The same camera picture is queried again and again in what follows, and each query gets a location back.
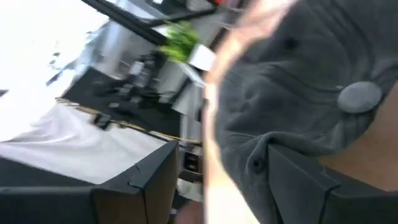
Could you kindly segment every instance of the green plant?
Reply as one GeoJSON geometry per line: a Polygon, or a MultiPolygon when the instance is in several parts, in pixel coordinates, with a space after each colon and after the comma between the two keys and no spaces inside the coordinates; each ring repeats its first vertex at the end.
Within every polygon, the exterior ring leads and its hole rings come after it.
{"type": "Polygon", "coordinates": [[[167,54],[173,62],[186,62],[198,42],[198,34],[187,21],[169,24],[171,26],[167,31],[166,44],[160,47],[160,51],[167,54]]]}

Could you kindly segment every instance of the green leaves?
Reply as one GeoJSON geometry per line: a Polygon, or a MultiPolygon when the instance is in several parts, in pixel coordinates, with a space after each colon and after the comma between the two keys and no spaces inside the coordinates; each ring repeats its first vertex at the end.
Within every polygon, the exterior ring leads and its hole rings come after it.
{"type": "Polygon", "coordinates": [[[178,24],[167,22],[171,28],[167,31],[167,41],[160,51],[167,54],[173,62],[186,62],[198,42],[198,34],[191,29],[187,21],[178,24]]]}

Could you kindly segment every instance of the black equipment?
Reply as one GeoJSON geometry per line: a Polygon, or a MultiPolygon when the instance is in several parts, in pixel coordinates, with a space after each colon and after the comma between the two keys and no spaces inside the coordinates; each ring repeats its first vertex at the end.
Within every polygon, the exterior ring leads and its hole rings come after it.
{"type": "Polygon", "coordinates": [[[398,194],[354,180],[280,145],[268,146],[280,224],[397,223],[398,194]]]}
{"type": "Polygon", "coordinates": [[[166,224],[177,186],[178,142],[100,185],[1,158],[0,170],[0,223],[166,224]]]}

